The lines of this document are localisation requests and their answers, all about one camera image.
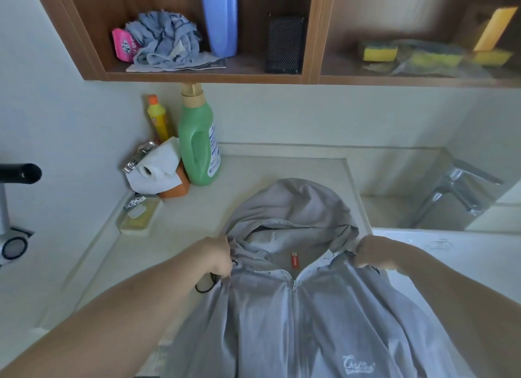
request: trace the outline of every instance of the white embroidered logo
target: white embroidered logo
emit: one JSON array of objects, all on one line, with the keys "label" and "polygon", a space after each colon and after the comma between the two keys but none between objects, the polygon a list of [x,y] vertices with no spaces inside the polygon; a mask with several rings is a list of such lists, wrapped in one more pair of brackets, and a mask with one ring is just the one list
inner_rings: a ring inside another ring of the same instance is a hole
[{"label": "white embroidered logo", "polygon": [[371,364],[370,366],[364,362],[355,362],[355,356],[349,355],[349,356],[342,356],[342,359],[344,360],[344,368],[345,373],[347,375],[351,374],[372,374],[374,371],[374,367],[376,364]]}]

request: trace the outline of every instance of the hand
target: hand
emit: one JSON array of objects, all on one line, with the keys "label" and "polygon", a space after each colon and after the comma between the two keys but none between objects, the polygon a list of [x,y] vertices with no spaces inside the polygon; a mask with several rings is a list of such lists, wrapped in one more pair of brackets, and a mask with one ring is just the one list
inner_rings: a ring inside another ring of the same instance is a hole
[{"label": "hand", "polygon": [[354,258],[355,267],[372,265],[379,269],[397,269],[402,273],[406,265],[414,260],[418,253],[423,252],[408,243],[375,235],[362,238],[357,250]]},{"label": "hand", "polygon": [[207,272],[226,277],[230,275],[232,261],[230,245],[225,235],[217,238],[205,237],[192,245],[207,263]]}]

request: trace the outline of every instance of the person's left arm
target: person's left arm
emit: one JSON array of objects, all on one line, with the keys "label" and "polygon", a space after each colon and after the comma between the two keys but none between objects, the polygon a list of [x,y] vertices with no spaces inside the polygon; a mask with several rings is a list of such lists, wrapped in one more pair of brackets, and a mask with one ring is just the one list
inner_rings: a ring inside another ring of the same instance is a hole
[{"label": "person's left arm", "polygon": [[228,276],[226,237],[204,238],[96,297],[6,368],[0,378],[131,378],[179,303],[208,272]]}]

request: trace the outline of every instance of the black handle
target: black handle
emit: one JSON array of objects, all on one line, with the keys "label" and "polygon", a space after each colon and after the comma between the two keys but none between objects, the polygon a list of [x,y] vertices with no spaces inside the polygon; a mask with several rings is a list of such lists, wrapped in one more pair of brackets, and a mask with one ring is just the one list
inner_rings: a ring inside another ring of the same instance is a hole
[{"label": "black handle", "polygon": [[0,183],[32,185],[41,177],[42,170],[36,164],[0,164]]}]

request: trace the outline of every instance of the pink package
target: pink package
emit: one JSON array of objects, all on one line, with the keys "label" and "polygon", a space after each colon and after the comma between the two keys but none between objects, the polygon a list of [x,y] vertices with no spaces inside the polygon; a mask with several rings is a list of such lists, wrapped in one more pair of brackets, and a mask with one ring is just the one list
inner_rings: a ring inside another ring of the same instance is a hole
[{"label": "pink package", "polygon": [[112,37],[114,38],[116,57],[126,63],[133,63],[134,56],[141,46],[138,45],[132,34],[121,28],[116,28],[112,30]]}]

